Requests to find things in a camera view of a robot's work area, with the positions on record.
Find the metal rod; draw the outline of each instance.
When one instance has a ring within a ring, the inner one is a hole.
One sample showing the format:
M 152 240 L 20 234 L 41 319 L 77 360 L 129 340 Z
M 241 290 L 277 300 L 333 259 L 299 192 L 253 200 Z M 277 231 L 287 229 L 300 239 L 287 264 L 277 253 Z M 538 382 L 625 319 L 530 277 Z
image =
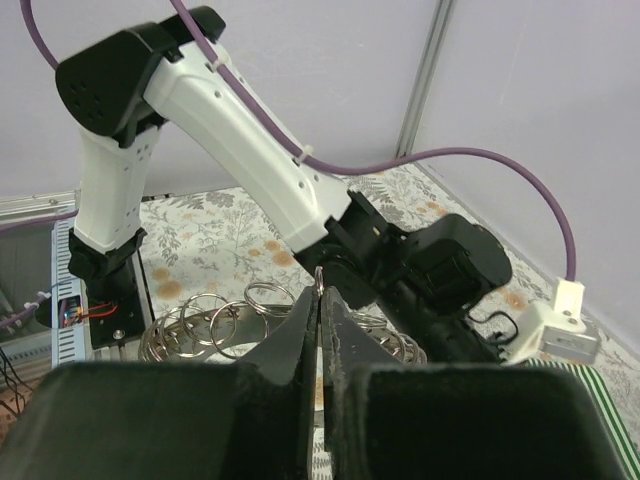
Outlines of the metal rod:
M 455 3 L 456 0 L 439 0 L 436 5 L 420 65 L 418 66 L 413 91 L 409 97 L 409 105 L 400 130 L 396 157 L 404 157 L 413 150 L 413 144 L 422 119 L 422 112 L 427 102 L 429 87 L 435 74 L 438 56 L 442 49 L 446 28 L 451 19 Z

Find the white plastic mount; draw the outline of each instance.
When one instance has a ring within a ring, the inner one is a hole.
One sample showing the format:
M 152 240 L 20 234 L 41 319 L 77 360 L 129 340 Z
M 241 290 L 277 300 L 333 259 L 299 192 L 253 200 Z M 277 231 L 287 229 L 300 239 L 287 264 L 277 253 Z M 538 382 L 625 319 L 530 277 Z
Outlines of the white plastic mount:
M 212 47 L 296 142 L 246 84 L 224 48 L 220 44 Z M 180 51 L 183 58 L 179 61 L 164 59 L 158 65 L 144 93 L 146 102 L 190 135 L 233 176 L 294 252 L 325 237 L 327 220 L 340 219 L 351 203 L 346 185 L 304 163 L 298 165 L 298 159 L 264 129 L 194 42 L 183 45 Z
M 569 333 L 584 333 L 580 318 L 584 285 L 557 279 L 551 305 L 534 300 L 516 320 L 518 336 L 504 347 L 504 364 L 515 365 L 533 357 L 540 349 L 547 327 Z
M 140 200 L 157 127 L 138 135 L 129 148 L 82 129 L 84 171 L 75 235 L 99 253 L 121 247 L 140 228 Z

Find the white wall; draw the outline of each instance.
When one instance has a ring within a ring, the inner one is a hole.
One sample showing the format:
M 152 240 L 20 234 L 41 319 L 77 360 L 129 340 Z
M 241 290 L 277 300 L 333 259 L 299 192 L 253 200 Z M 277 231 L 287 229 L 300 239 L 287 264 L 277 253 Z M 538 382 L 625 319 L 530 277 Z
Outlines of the white wall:
M 168 0 L 33 0 L 45 40 L 64 58 L 126 26 L 173 14 Z M 304 143 L 327 160 L 392 155 L 436 0 L 191 0 L 227 22 L 221 43 L 244 77 Z M 53 72 L 22 24 L 18 0 L 0 15 L 0 198 L 68 191 L 80 179 L 79 139 Z M 147 193 L 234 184 L 169 126 Z
M 557 196 L 586 302 L 640 354 L 640 3 L 465 0 L 447 30 L 415 150 L 493 149 Z M 559 230 L 535 191 L 475 158 L 429 163 L 465 203 L 547 273 Z

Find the white cable connector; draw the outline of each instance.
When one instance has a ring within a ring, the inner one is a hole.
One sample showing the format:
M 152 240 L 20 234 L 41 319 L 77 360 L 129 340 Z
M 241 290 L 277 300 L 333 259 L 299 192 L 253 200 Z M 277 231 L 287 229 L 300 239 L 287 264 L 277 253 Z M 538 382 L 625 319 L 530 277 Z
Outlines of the white cable connector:
M 584 285 L 559 278 L 551 305 L 539 300 L 532 301 L 516 320 L 518 336 L 504 347 L 504 364 L 522 363 L 538 353 L 547 327 L 569 333 L 583 333 L 587 329 L 580 317 L 583 296 Z

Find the cable tie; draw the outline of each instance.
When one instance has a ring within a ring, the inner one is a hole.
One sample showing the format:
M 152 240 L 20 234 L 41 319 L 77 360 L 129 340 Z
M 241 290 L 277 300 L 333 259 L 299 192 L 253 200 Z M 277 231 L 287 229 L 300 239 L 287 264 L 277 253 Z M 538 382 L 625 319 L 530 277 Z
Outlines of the cable tie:
M 296 162 L 296 165 L 300 166 L 304 163 L 307 157 L 313 155 L 313 147 L 311 145 L 305 145 L 302 147 L 302 153 L 300 156 L 296 157 L 293 161 Z
M 227 63 L 229 63 L 230 60 L 231 58 L 229 58 L 229 54 L 227 52 L 222 52 L 221 54 L 218 55 L 218 59 L 215 62 L 213 62 L 212 65 L 210 65 L 211 71 L 214 73 L 217 73 L 218 69 L 223 65 L 226 65 Z

